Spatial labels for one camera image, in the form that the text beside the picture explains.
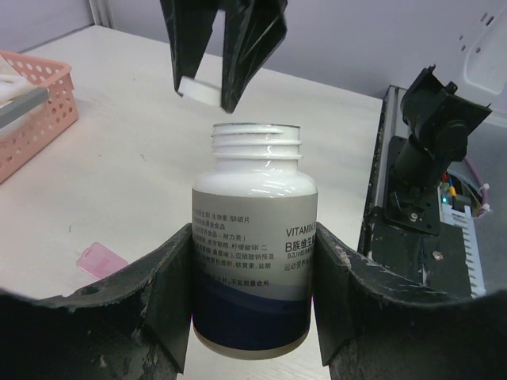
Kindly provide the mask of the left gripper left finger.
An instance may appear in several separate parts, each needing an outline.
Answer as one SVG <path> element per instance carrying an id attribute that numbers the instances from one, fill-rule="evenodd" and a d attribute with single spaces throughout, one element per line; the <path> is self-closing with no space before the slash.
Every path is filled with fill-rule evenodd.
<path id="1" fill-rule="evenodd" d="M 4 379 L 175 379 L 192 313 L 190 226 L 73 294 L 1 293 Z"/>

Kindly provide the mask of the pink pill organizer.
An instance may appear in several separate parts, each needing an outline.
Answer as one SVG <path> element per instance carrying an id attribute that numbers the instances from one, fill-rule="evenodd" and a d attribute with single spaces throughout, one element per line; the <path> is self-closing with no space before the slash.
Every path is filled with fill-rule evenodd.
<path id="1" fill-rule="evenodd" d="M 128 262 L 112 250 L 94 242 L 84 250 L 76 266 L 95 279 L 104 279 L 128 266 Z"/>

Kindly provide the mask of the white vitamin bottle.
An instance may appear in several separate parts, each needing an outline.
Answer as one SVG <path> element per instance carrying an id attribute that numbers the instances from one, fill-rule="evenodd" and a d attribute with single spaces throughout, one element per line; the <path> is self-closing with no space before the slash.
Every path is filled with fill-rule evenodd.
<path id="1" fill-rule="evenodd" d="M 275 358 L 309 332 L 318 189 L 301 144 L 297 126 L 213 127 L 192 190 L 193 328 L 220 355 Z"/>

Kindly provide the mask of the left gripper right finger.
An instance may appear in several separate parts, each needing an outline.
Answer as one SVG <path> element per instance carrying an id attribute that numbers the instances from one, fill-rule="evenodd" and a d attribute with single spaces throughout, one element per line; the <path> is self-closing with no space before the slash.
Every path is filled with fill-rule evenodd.
<path id="1" fill-rule="evenodd" d="M 314 314 L 333 379 L 503 379 L 506 293 L 460 299 L 316 230 Z"/>

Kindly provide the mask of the white bottle cap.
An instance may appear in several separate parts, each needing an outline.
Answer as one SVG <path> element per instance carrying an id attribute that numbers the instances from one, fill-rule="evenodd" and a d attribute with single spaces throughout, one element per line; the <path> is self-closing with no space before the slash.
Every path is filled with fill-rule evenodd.
<path id="1" fill-rule="evenodd" d="M 221 89 L 194 78 L 182 77 L 177 92 L 200 103 L 219 107 L 221 105 Z"/>

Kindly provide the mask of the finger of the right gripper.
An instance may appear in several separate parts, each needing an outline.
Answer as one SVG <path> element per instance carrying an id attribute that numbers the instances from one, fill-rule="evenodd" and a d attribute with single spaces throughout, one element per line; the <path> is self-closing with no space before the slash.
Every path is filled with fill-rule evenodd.
<path id="1" fill-rule="evenodd" d="M 221 108 L 231 114 L 254 75 L 287 35 L 280 0 L 221 1 L 225 13 Z"/>
<path id="2" fill-rule="evenodd" d="M 173 87 L 180 93 L 183 77 L 194 79 L 212 34 L 216 1 L 161 0 L 170 41 Z"/>

